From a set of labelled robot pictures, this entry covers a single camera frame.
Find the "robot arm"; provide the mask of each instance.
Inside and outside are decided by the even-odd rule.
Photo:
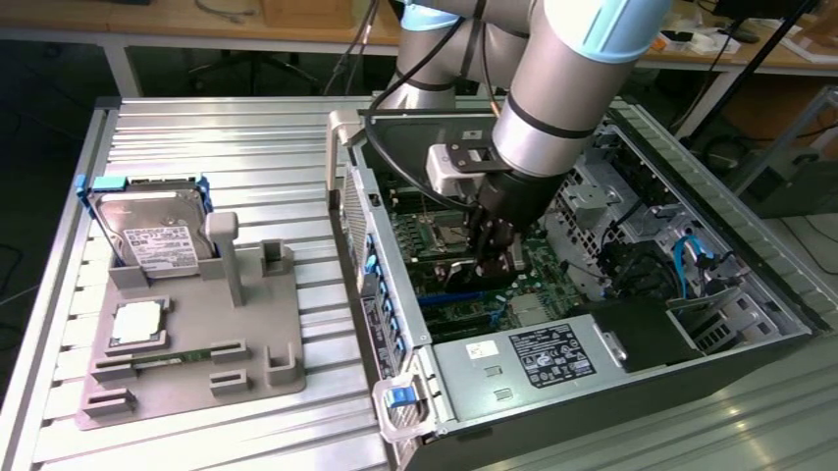
[[[504,60],[496,59],[490,64],[498,77],[504,74],[497,71],[509,72],[510,67],[517,67],[492,142],[484,143],[482,149],[462,149],[460,145],[433,148],[429,156],[433,183],[445,180],[434,175],[441,167],[433,164],[460,162],[464,159],[458,156],[469,150],[476,152],[472,155],[494,162],[493,170],[481,174],[477,194],[470,195],[477,201],[477,209],[466,216],[469,243],[476,253],[473,274],[504,279],[509,278],[505,273],[514,272],[516,242],[550,205],[620,87],[658,34],[669,3],[669,0],[417,0],[409,6],[404,25],[413,29],[408,32],[413,37],[408,37],[400,49],[401,71],[421,60],[417,47],[426,50],[434,47],[436,42],[428,46],[429,41],[418,41],[418,36],[445,34],[460,15],[497,22],[501,33],[526,43],[521,59],[509,53]],[[417,14],[433,20],[413,23],[412,16]],[[473,37],[476,22],[482,24],[481,20],[469,20],[464,26],[470,27],[458,33]],[[529,31],[529,40],[522,29]],[[465,39],[452,41],[441,57],[417,74],[418,79],[393,94],[386,107],[454,104],[454,88],[444,99],[440,94],[438,99],[422,97],[428,98],[434,90],[440,93],[446,83],[454,85],[457,74],[452,73],[452,63],[457,64],[457,59],[464,63],[470,57],[482,56],[457,55],[469,48],[469,43]],[[498,57],[486,52],[488,57]]]

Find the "metal slotted tabletop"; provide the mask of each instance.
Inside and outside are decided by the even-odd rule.
[[[34,313],[35,320],[45,317],[45,329],[53,318],[51,329],[45,345],[29,349],[39,345],[27,338],[22,351],[22,358],[42,355],[41,371],[21,395],[15,388],[23,374],[10,388],[9,400],[21,400],[30,411],[15,469],[30,469],[33,463],[43,463],[43,470],[386,468],[325,200],[327,112],[364,108],[369,101],[149,99],[125,100],[118,110],[97,112],[82,173],[86,166],[91,175],[202,173],[217,210],[239,213],[237,244],[283,238],[295,249],[309,386],[286,396],[78,430],[73,415],[106,293],[110,247],[70,198],[50,262],[55,285],[51,289],[49,269]]]

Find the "circuit board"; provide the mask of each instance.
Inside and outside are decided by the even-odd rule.
[[[505,289],[446,293],[438,265],[468,258],[462,214],[390,213],[402,258],[434,342],[466,339],[560,320],[585,302],[541,238],[524,242],[528,271]]]

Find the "green circuit board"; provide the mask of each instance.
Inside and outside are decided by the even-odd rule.
[[[421,301],[446,295],[437,267],[468,259],[462,214],[457,211],[390,213],[402,258]],[[436,342],[560,320],[585,302],[546,240],[524,242],[528,270],[505,289],[473,293],[466,300],[422,307]]]

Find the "floor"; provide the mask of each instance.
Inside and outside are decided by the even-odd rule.
[[[35,302],[37,289],[31,288],[49,258],[94,104],[98,97],[115,96],[117,88],[97,47],[0,41],[0,53],[9,58],[0,75],[0,277],[11,277],[0,292],[2,399]],[[131,55],[147,96],[247,95],[246,65],[207,74],[201,91],[190,82],[189,68],[218,60],[219,51],[135,48]],[[291,59],[282,54],[277,57]],[[335,60],[333,55],[305,55],[301,67],[326,82]],[[384,89],[393,67],[394,58],[366,58],[350,93]],[[657,78],[656,71],[636,72],[624,94],[634,96],[662,123],[669,123],[692,97],[668,96]],[[305,82],[274,70],[265,71],[258,85],[262,95],[309,94]],[[345,86],[339,80],[337,94]],[[465,83],[460,92],[473,88]],[[23,259],[17,264],[19,252]]]

